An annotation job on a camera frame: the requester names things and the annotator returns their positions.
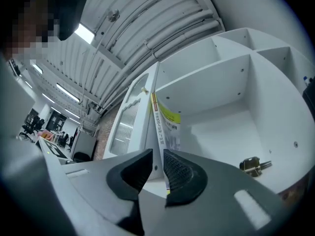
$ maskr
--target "brick wall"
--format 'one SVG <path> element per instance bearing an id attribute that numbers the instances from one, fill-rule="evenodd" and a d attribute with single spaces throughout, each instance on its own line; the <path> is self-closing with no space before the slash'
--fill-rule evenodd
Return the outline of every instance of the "brick wall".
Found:
<path id="1" fill-rule="evenodd" d="M 118 113 L 118 110 L 120 108 L 120 104 L 117 105 L 115 108 L 113 108 L 107 115 L 105 115 L 99 125 L 100 125 L 100 129 L 99 129 L 99 133 L 97 136 L 97 146 L 95 149 L 95 154 L 94 154 L 94 158 L 93 160 L 101 160 L 103 159 L 103 155 L 105 152 L 105 147 L 107 144 L 107 140 L 109 137 L 109 133 L 112 129 L 112 126 L 114 124 L 116 115 Z"/>

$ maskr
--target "window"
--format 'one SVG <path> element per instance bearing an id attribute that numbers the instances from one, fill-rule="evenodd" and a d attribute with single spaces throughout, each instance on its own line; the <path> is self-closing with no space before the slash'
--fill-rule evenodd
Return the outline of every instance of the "window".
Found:
<path id="1" fill-rule="evenodd" d="M 115 155 L 127 154 L 138 106 L 139 102 L 136 102 L 122 112 L 111 146 L 111 153 Z"/>

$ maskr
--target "book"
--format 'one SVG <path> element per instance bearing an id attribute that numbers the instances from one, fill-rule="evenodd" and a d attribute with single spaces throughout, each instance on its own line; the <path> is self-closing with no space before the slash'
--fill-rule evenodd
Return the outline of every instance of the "book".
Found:
<path id="1" fill-rule="evenodd" d="M 156 94 L 151 94 L 151 103 L 157 130 L 158 146 L 164 167 L 164 149 L 180 150 L 181 115 L 174 113 L 158 101 Z M 164 173 L 167 193 L 170 193 L 169 181 Z"/>

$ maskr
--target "fluorescent light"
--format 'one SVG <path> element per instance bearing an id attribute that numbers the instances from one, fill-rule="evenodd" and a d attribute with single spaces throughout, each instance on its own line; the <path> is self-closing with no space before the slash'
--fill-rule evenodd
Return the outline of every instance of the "fluorescent light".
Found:
<path id="1" fill-rule="evenodd" d="M 30 88 L 32 88 L 32 86 L 27 81 L 25 81 L 25 83 L 28 84 Z"/>
<path id="2" fill-rule="evenodd" d="M 64 92 L 66 95 L 69 95 L 72 99 L 74 99 L 76 102 L 80 102 L 80 99 L 75 97 L 73 94 L 69 93 L 66 89 L 64 89 L 62 86 L 60 86 L 58 83 L 57 83 L 57 87 L 62 91 Z"/>
<path id="3" fill-rule="evenodd" d="M 38 67 L 38 65 L 32 63 L 31 64 L 40 74 L 43 74 L 43 70 Z"/>
<path id="4" fill-rule="evenodd" d="M 46 97 L 47 99 L 49 99 L 46 95 L 44 95 L 43 93 L 42 93 L 42 95 L 44 96 L 44 97 Z M 51 100 L 51 99 L 49 99 L 52 103 L 55 103 L 53 100 Z"/>
<path id="5" fill-rule="evenodd" d="M 79 119 L 80 119 L 80 117 L 78 117 L 78 116 L 77 116 L 77 115 L 75 115 L 74 113 L 70 112 L 69 110 L 67 110 L 67 109 L 64 109 L 64 110 L 66 110 L 68 113 L 70 113 L 70 114 L 72 114 L 73 116 L 75 116 L 75 117 L 77 117 L 77 118 L 79 118 Z"/>
<path id="6" fill-rule="evenodd" d="M 128 128 L 133 128 L 133 127 L 131 127 L 131 126 L 127 125 L 127 124 L 124 124 L 124 123 L 122 123 L 122 122 L 120 122 L 119 124 L 121 124 L 121 125 L 123 125 L 123 126 L 126 126 L 126 127 L 128 127 Z"/>
<path id="7" fill-rule="evenodd" d="M 57 113 L 61 114 L 57 109 L 54 109 L 53 107 L 51 107 L 53 110 L 55 110 Z"/>
<path id="8" fill-rule="evenodd" d="M 94 39 L 94 33 L 84 27 L 82 24 L 79 24 L 79 28 L 75 31 L 75 33 L 83 38 L 85 41 L 87 41 L 89 44 L 91 44 Z"/>
<path id="9" fill-rule="evenodd" d="M 70 117 L 69 117 L 70 118 Z M 72 118 L 70 118 L 71 120 L 73 120 L 73 121 L 75 121 L 76 123 L 78 123 L 78 124 L 80 124 L 78 121 L 76 121 L 76 120 L 74 120 L 74 119 L 72 119 Z"/>

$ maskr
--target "desk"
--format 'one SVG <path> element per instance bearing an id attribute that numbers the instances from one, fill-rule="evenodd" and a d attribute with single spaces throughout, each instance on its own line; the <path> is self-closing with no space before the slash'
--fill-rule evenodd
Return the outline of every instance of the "desk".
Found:
<path id="1" fill-rule="evenodd" d="M 56 143 L 56 141 L 58 141 L 58 139 L 56 140 L 56 138 L 59 137 L 59 136 L 62 135 L 62 134 L 57 133 L 57 132 L 55 132 L 55 131 L 51 131 L 51 133 L 54 134 L 53 142 Z"/>

